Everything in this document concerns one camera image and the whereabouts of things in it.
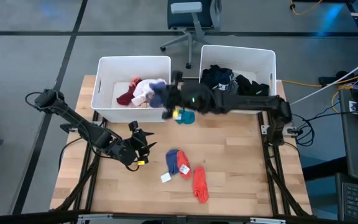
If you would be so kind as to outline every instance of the clothing pile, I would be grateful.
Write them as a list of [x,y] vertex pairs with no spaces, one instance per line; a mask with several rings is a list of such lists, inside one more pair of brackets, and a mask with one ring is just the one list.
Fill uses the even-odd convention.
[[204,69],[201,76],[201,83],[204,83],[210,90],[236,94],[241,96],[268,96],[269,86],[266,84],[252,83],[243,75],[233,73],[231,69],[221,68],[218,65],[211,65],[210,69]]
[[123,106],[129,106],[132,103],[135,108],[159,108],[162,106],[161,99],[154,94],[152,88],[165,86],[165,84],[165,80],[161,78],[156,80],[134,78],[129,84],[128,91],[117,98],[117,103]]

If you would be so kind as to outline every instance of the white cloth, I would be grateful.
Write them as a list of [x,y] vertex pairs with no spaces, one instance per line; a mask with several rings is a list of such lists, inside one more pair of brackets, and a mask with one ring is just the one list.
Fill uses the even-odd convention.
[[150,88],[150,83],[156,84],[160,82],[164,82],[165,84],[167,84],[165,80],[161,78],[159,78],[158,80],[143,80],[138,83],[133,93],[135,98],[132,99],[132,103],[135,106],[141,105],[143,102],[146,101],[146,94],[153,92],[153,90]]

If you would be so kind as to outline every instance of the white cable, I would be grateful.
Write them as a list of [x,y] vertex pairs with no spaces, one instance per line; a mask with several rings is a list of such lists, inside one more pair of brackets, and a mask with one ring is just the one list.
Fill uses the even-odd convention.
[[335,82],[333,82],[333,83],[327,85],[327,86],[324,87],[324,88],[321,88],[321,89],[315,91],[314,93],[311,93],[311,94],[309,94],[309,95],[303,97],[302,99],[299,99],[299,100],[296,100],[296,101],[293,102],[293,103],[290,103],[290,105],[294,105],[295,103],[299,103],[299,102],[301,102],[302,100],[304,100],[304,99],[306,99],[306,98],[308,98],[308,97],[310,97],[310,96],[313,96],[314,94],[316,94],[316,93],[318,93],[318,92],[320,92],[320,91],[323,91],[323,90],[327,89],[328,87],[330,87],[330,86],[332,86],[332,85],[335,85],[337,82],[340,82],[341,80],[343,80],[343,79],[345,79],[346,77],[348,77],[350,74],[354,73],[357,69],[358,69],[358,67],[355,68],[355,69],[353,69],[351,72],[349,72],[348,74],[346,74],[346,75],[343,76],[342,78],[336,80]]

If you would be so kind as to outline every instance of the sock tag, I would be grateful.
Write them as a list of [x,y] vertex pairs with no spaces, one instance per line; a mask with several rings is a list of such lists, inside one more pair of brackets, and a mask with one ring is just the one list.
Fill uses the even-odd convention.
[[167,182],[167,181],[169,181],[169,180],[171,180],[171,175],[169,175],[168,172],[167,172],[166,174],[164,174],[164,175],[161,176],[161,181],[162,181],[163,183],[165,183],[165,182]]
[[187,167],[184,164],[182,166],[180,166],[180,168],[179,168],[179,171],[185,175],[189,172],[189,170],[190,170],[189,167]]

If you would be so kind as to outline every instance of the table frame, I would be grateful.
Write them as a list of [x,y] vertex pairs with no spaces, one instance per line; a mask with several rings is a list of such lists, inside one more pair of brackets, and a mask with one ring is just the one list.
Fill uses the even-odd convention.
[[[268,180],[268,189],[270,194],[270,202],[272,206],[273,217],[232,217],[232,216],[211,216],[211,215],[162,215],[162,214],[141,214],[141,213],[99,213],[91,212],[92,199],[94,187],[96,185],[96,176],[98,174],[99,166],[99,157],[95,156],[90,168],[87,168],[89,165],[91,149],[87,146],[85,151],[85,156],[81,168],[81,177],[79,184],[73,190],[78,192],[76,199],[74,200],[73,210],[68,210],[71,203],[67,206],[60,206],[56,210],[51,210],[49,212],[42,213],[30,213],[30,214],[19,214],[19,215],[5,215],[0,216],[0,223],[16,223],[20,222],[23,224],[26,223],[63,223],[71,222],[76,223],[77,221],[82,221],[82,223],[88,224],[90,220],[102,219],[102,218],[115,218],[115,219],[140,219],[140,220],[173,220],[178,224],[184,224],[187,222],[244,222],[244,223],[342,223],[340,221],[332,220],[323,220],[316,218],[312,215],[307,215],[306,212],[301,214],[302,216],[292,216],[290,211],[290,200],[293,204],[297,204],[295,199],[291,196],[291,193],[285,187],[285,184],[279,184],[279,182],[284,183],[284,175],[282,169],[282,163],[280,159],[280,151],[278,147],[273,147],[275,153],[275,163],[276,169],[272,167],[271,157],[269,156],[269,143],[267,138],[262,134],[261,125],[264,125],[264,116],[262,112],[258,113],[258,122],[259,122],[259,131],[261,134],[262,140],[262,150],[264,152],[265,166],[266,166],[266,175]],[[93,121],[96,121],[98,118],[98,113],[94,111]],[[271,124],[272,116],[267,112],[267,123]],[[86,205],[84,210],[79,210],[82,190],[90,178],[89,189],[87,192]],[[282,193],[282,201],[284,206],[284,215],[278,213],[278,204],[275,194],[275,187],[273,180],[275,179],[276,184],[279,186]]]

